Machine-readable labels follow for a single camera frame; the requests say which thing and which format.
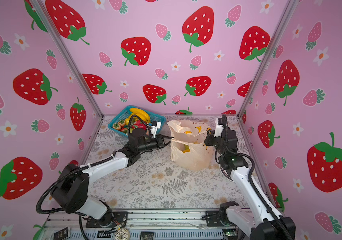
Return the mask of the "teal plastic basket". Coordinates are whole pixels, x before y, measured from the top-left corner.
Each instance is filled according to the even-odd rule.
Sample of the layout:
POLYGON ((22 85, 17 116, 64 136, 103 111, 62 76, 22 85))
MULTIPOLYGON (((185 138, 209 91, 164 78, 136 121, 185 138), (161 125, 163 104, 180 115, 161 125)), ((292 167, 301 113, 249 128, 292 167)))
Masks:
POLYGON ((117 133, 118 135, 121 135, 121 136, 124 136, 124 137, 127 137, 127 133, 128 132, 132 132, 134 129, 131 129, 131 125, 133 122, 136 122, 137 120, 141 121, 143 124, 146 123, 147 125, 149 125, 151 127, 151 123, 153 121, 158 121, 158 122, 161 122, 161 128, 160 130, 162 129, 163 125, 165 124, 166 122, 166 118, 164 116, 161 116, 161 115, 158 115, 158 114, 155 114, 155 113, 152 113, 150 111, 147 111, 147 110, 144 110, 145 112, 147 112, 150 116, 150 123, 147 123, 145 122, 144 120, 142 120, 139 116, 135 115, 135 114, 132 114, 130 112, 130 108, 138 108, 139 107, 136 107, 136 106, 127 106, 125 107, 116 117, 114 117, 111 122, 108 124, 108 128, 110 130, 112 130, 113 132, 117 133), (113 124, 114 123, 120 123, 122 128, 120 131, 117 131, 115 129, 113 129, 113 124))

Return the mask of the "beige plastic bag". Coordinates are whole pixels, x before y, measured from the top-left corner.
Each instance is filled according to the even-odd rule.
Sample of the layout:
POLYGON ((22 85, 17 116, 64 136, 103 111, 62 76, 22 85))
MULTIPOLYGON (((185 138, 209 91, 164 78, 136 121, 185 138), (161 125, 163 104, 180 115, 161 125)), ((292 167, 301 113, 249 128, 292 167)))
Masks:
POLYGON ((167 123, 171 136, 171 161, 190 171, 200 171, 211 164, 214 148, 205 144, 211 127, 204 122, 173 120, 167 123))

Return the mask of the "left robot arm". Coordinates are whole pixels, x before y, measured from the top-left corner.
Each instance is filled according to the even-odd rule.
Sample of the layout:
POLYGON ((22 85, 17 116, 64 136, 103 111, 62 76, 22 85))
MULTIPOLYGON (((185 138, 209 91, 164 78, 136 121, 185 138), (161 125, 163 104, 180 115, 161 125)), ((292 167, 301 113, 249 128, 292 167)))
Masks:
POLYGON ((101 226, 113 222, 112 209, 107 203, 88 196, 88 189, 97 180, 117 170, 135 164, 143 153, 162 149, 169 136, 153 135, 150 137, 143 129, 135 129, 128 135, 128 142, 110 157, 96 163, 75 166, 67 165, 50 195, 68 214, 89 216, 101 226))

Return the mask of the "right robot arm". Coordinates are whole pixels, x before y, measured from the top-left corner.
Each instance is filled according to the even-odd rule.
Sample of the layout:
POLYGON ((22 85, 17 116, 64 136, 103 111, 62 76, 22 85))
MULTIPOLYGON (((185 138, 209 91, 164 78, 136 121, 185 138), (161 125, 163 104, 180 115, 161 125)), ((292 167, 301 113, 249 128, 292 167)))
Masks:
POLYGON ((219 164, 231 177, 245 197, 252 215, 235 205, 224 207, 226 222, 235 224, 250 240, 293 240, 296 226, 284 217, 252 176, 254 163, 249 167, 246 154, 237 153, 237 133, 229 129, 208 130, 205 145, 215 148, 219 164))

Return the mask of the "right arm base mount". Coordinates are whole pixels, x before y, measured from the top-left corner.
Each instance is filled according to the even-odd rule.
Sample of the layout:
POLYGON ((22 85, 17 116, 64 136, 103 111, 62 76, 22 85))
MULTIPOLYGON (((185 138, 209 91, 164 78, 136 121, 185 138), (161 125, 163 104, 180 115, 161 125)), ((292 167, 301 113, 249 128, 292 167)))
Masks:
POLYGON ((201 218, 208 227, 246 226, 250 221, 242 209, 225 209, 206 211, 201 218))

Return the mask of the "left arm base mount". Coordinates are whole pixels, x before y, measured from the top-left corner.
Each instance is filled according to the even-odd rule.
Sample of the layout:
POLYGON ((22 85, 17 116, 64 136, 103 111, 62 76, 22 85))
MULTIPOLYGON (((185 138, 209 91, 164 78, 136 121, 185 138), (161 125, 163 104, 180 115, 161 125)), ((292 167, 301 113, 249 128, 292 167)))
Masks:
POLYGON ((87 228, 107 228, 112 229, 115 227, 124 227, 127 223, 128 212, 111 212, 107 213, 106 216, 102 217, 100 220, 96 220, 89 217, 86 222, 87 228))

